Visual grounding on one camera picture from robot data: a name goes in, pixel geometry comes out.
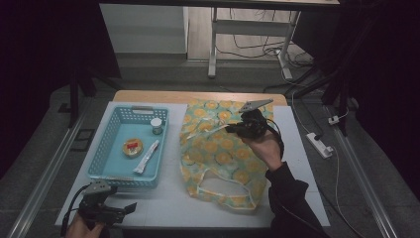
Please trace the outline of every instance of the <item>black sleeve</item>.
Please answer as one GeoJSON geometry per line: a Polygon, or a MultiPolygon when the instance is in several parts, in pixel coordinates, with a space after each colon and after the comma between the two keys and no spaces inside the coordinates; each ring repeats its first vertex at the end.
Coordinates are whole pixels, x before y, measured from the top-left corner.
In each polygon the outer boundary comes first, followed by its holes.
{"type": "Polygon", "coordinates": [[[305,200],[308,183],[294,179],[287,163],[274,172],[267,171],[265,176],[271,182],[268,198],[275,214],[271,221],[273,237],[328,237],[305,200]]]}

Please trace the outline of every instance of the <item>metal rail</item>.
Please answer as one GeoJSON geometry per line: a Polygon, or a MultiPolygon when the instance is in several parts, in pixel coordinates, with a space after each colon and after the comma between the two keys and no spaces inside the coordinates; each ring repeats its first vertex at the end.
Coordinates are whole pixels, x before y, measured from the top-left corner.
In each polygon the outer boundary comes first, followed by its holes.
{"type": "Polygon", "coordinates": [[[85,116],[88,111],[92,98],[87,97],[83,100],[83,103],[80,107],[80,116],[77,121],[74,123],[73,127],[68,129],[65,133],[64,138],[62,139],[58,149],[55,151],[51,161],[44,170],[40,180],[32,191],[30,197],[28,198],[25,206],[22,208],[21,213],[15,221],[15,224],[12,226],[8,234],[8,238],[23,238],[28,233],[32,222],[39,211],[41,204],[47,196],[47,193],[53,183],[53,180],[58,173],[59,168],[61,167],[62,162],[67,155],[67,152],[71,146],[72,141],[74,140],[78,129],[80,128],[85,116]]]}
{"type": "MultiPolygon", "coordinates": [[[[329,117],[331,117],[331,113],[327,107],[324,107],[326,113],[329,117]]],[[[379,197],[376,195],[365,170],[360,163],[360,160],[350,143],[349,139],[343,136],[341,130],[334,126],[334,133],[336,135],[337,140],[340,143],[340,146],[345,154],[347,162],[349,163],[350,168],[353,171],[353,174],[356,177],[356,180],[361,188],[362,194],[367,201],[367,204],[372,210],[373,217],[376,220],[377,226],[382,233],[382,236],[385,238],[396,238],[398,235],[392,225],[391,220],[389,219],[388,214],[386,213],[385,208],[382,205],[379,197]]]]}

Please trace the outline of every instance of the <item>person's arm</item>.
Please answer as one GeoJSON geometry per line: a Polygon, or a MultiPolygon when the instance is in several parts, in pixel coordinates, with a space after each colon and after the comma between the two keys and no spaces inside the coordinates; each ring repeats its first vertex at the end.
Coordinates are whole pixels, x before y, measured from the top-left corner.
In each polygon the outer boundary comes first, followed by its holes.
{"type": "Polygon", "coordinates": [[[281,161],[280,148],[274,135],[267,131],[261,138],[242,138],[242,141],[249,145],[268,167],[265,176],[271,182],[268,198],[271,210],[275,214],[271,222],[273,235],[328,237],[323,233],[321,224],[305,200],[308,184],[296,180],[287,163],[281,161]]]}

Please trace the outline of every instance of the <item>light blue plastic basket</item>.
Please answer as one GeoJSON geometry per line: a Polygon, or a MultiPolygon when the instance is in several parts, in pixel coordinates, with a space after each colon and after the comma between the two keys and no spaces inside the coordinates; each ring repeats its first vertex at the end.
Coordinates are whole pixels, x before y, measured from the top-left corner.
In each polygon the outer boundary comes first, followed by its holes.
{"type": "Polygon", "coordinates": [[[116,106],[105,129],[95,135],[100,136],[100,143],[88,170],[89,177],[105,179],[108,184],[122,188],[155,188],[158,185],[168,119],[166,108],[116,106]],[[162,121],[163,132],[159,135],[153,133],[151,126],[152,119],[156,117],[162,121]],[[124,143],[131,138],[139,138],[144,146],[141,154],[135,158],[127,157],[122,150],[124,143]],[[159,140],[159,145],[145,171],[142,174],[133,172],[155,140],[159,140]]]}

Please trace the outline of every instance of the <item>yellow floral plastic bag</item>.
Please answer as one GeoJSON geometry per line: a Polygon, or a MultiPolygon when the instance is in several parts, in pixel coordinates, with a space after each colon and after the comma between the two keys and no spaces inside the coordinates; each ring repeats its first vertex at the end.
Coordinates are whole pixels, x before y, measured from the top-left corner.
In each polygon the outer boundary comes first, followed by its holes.
{"type": "MultiPolygon", "coordinates": [[[[180,132],[181,172],[188,193],[234,209],[255,209],[266,184],[265,164],[235,134],[224,129],[241,121],[245,102],[193,100],[180,132]],[[241,186],[247,194],[230,195],[200,186],[206,173],[241,186]]],[[[272,106],[260,108],[272,120],[272,106]]]]}

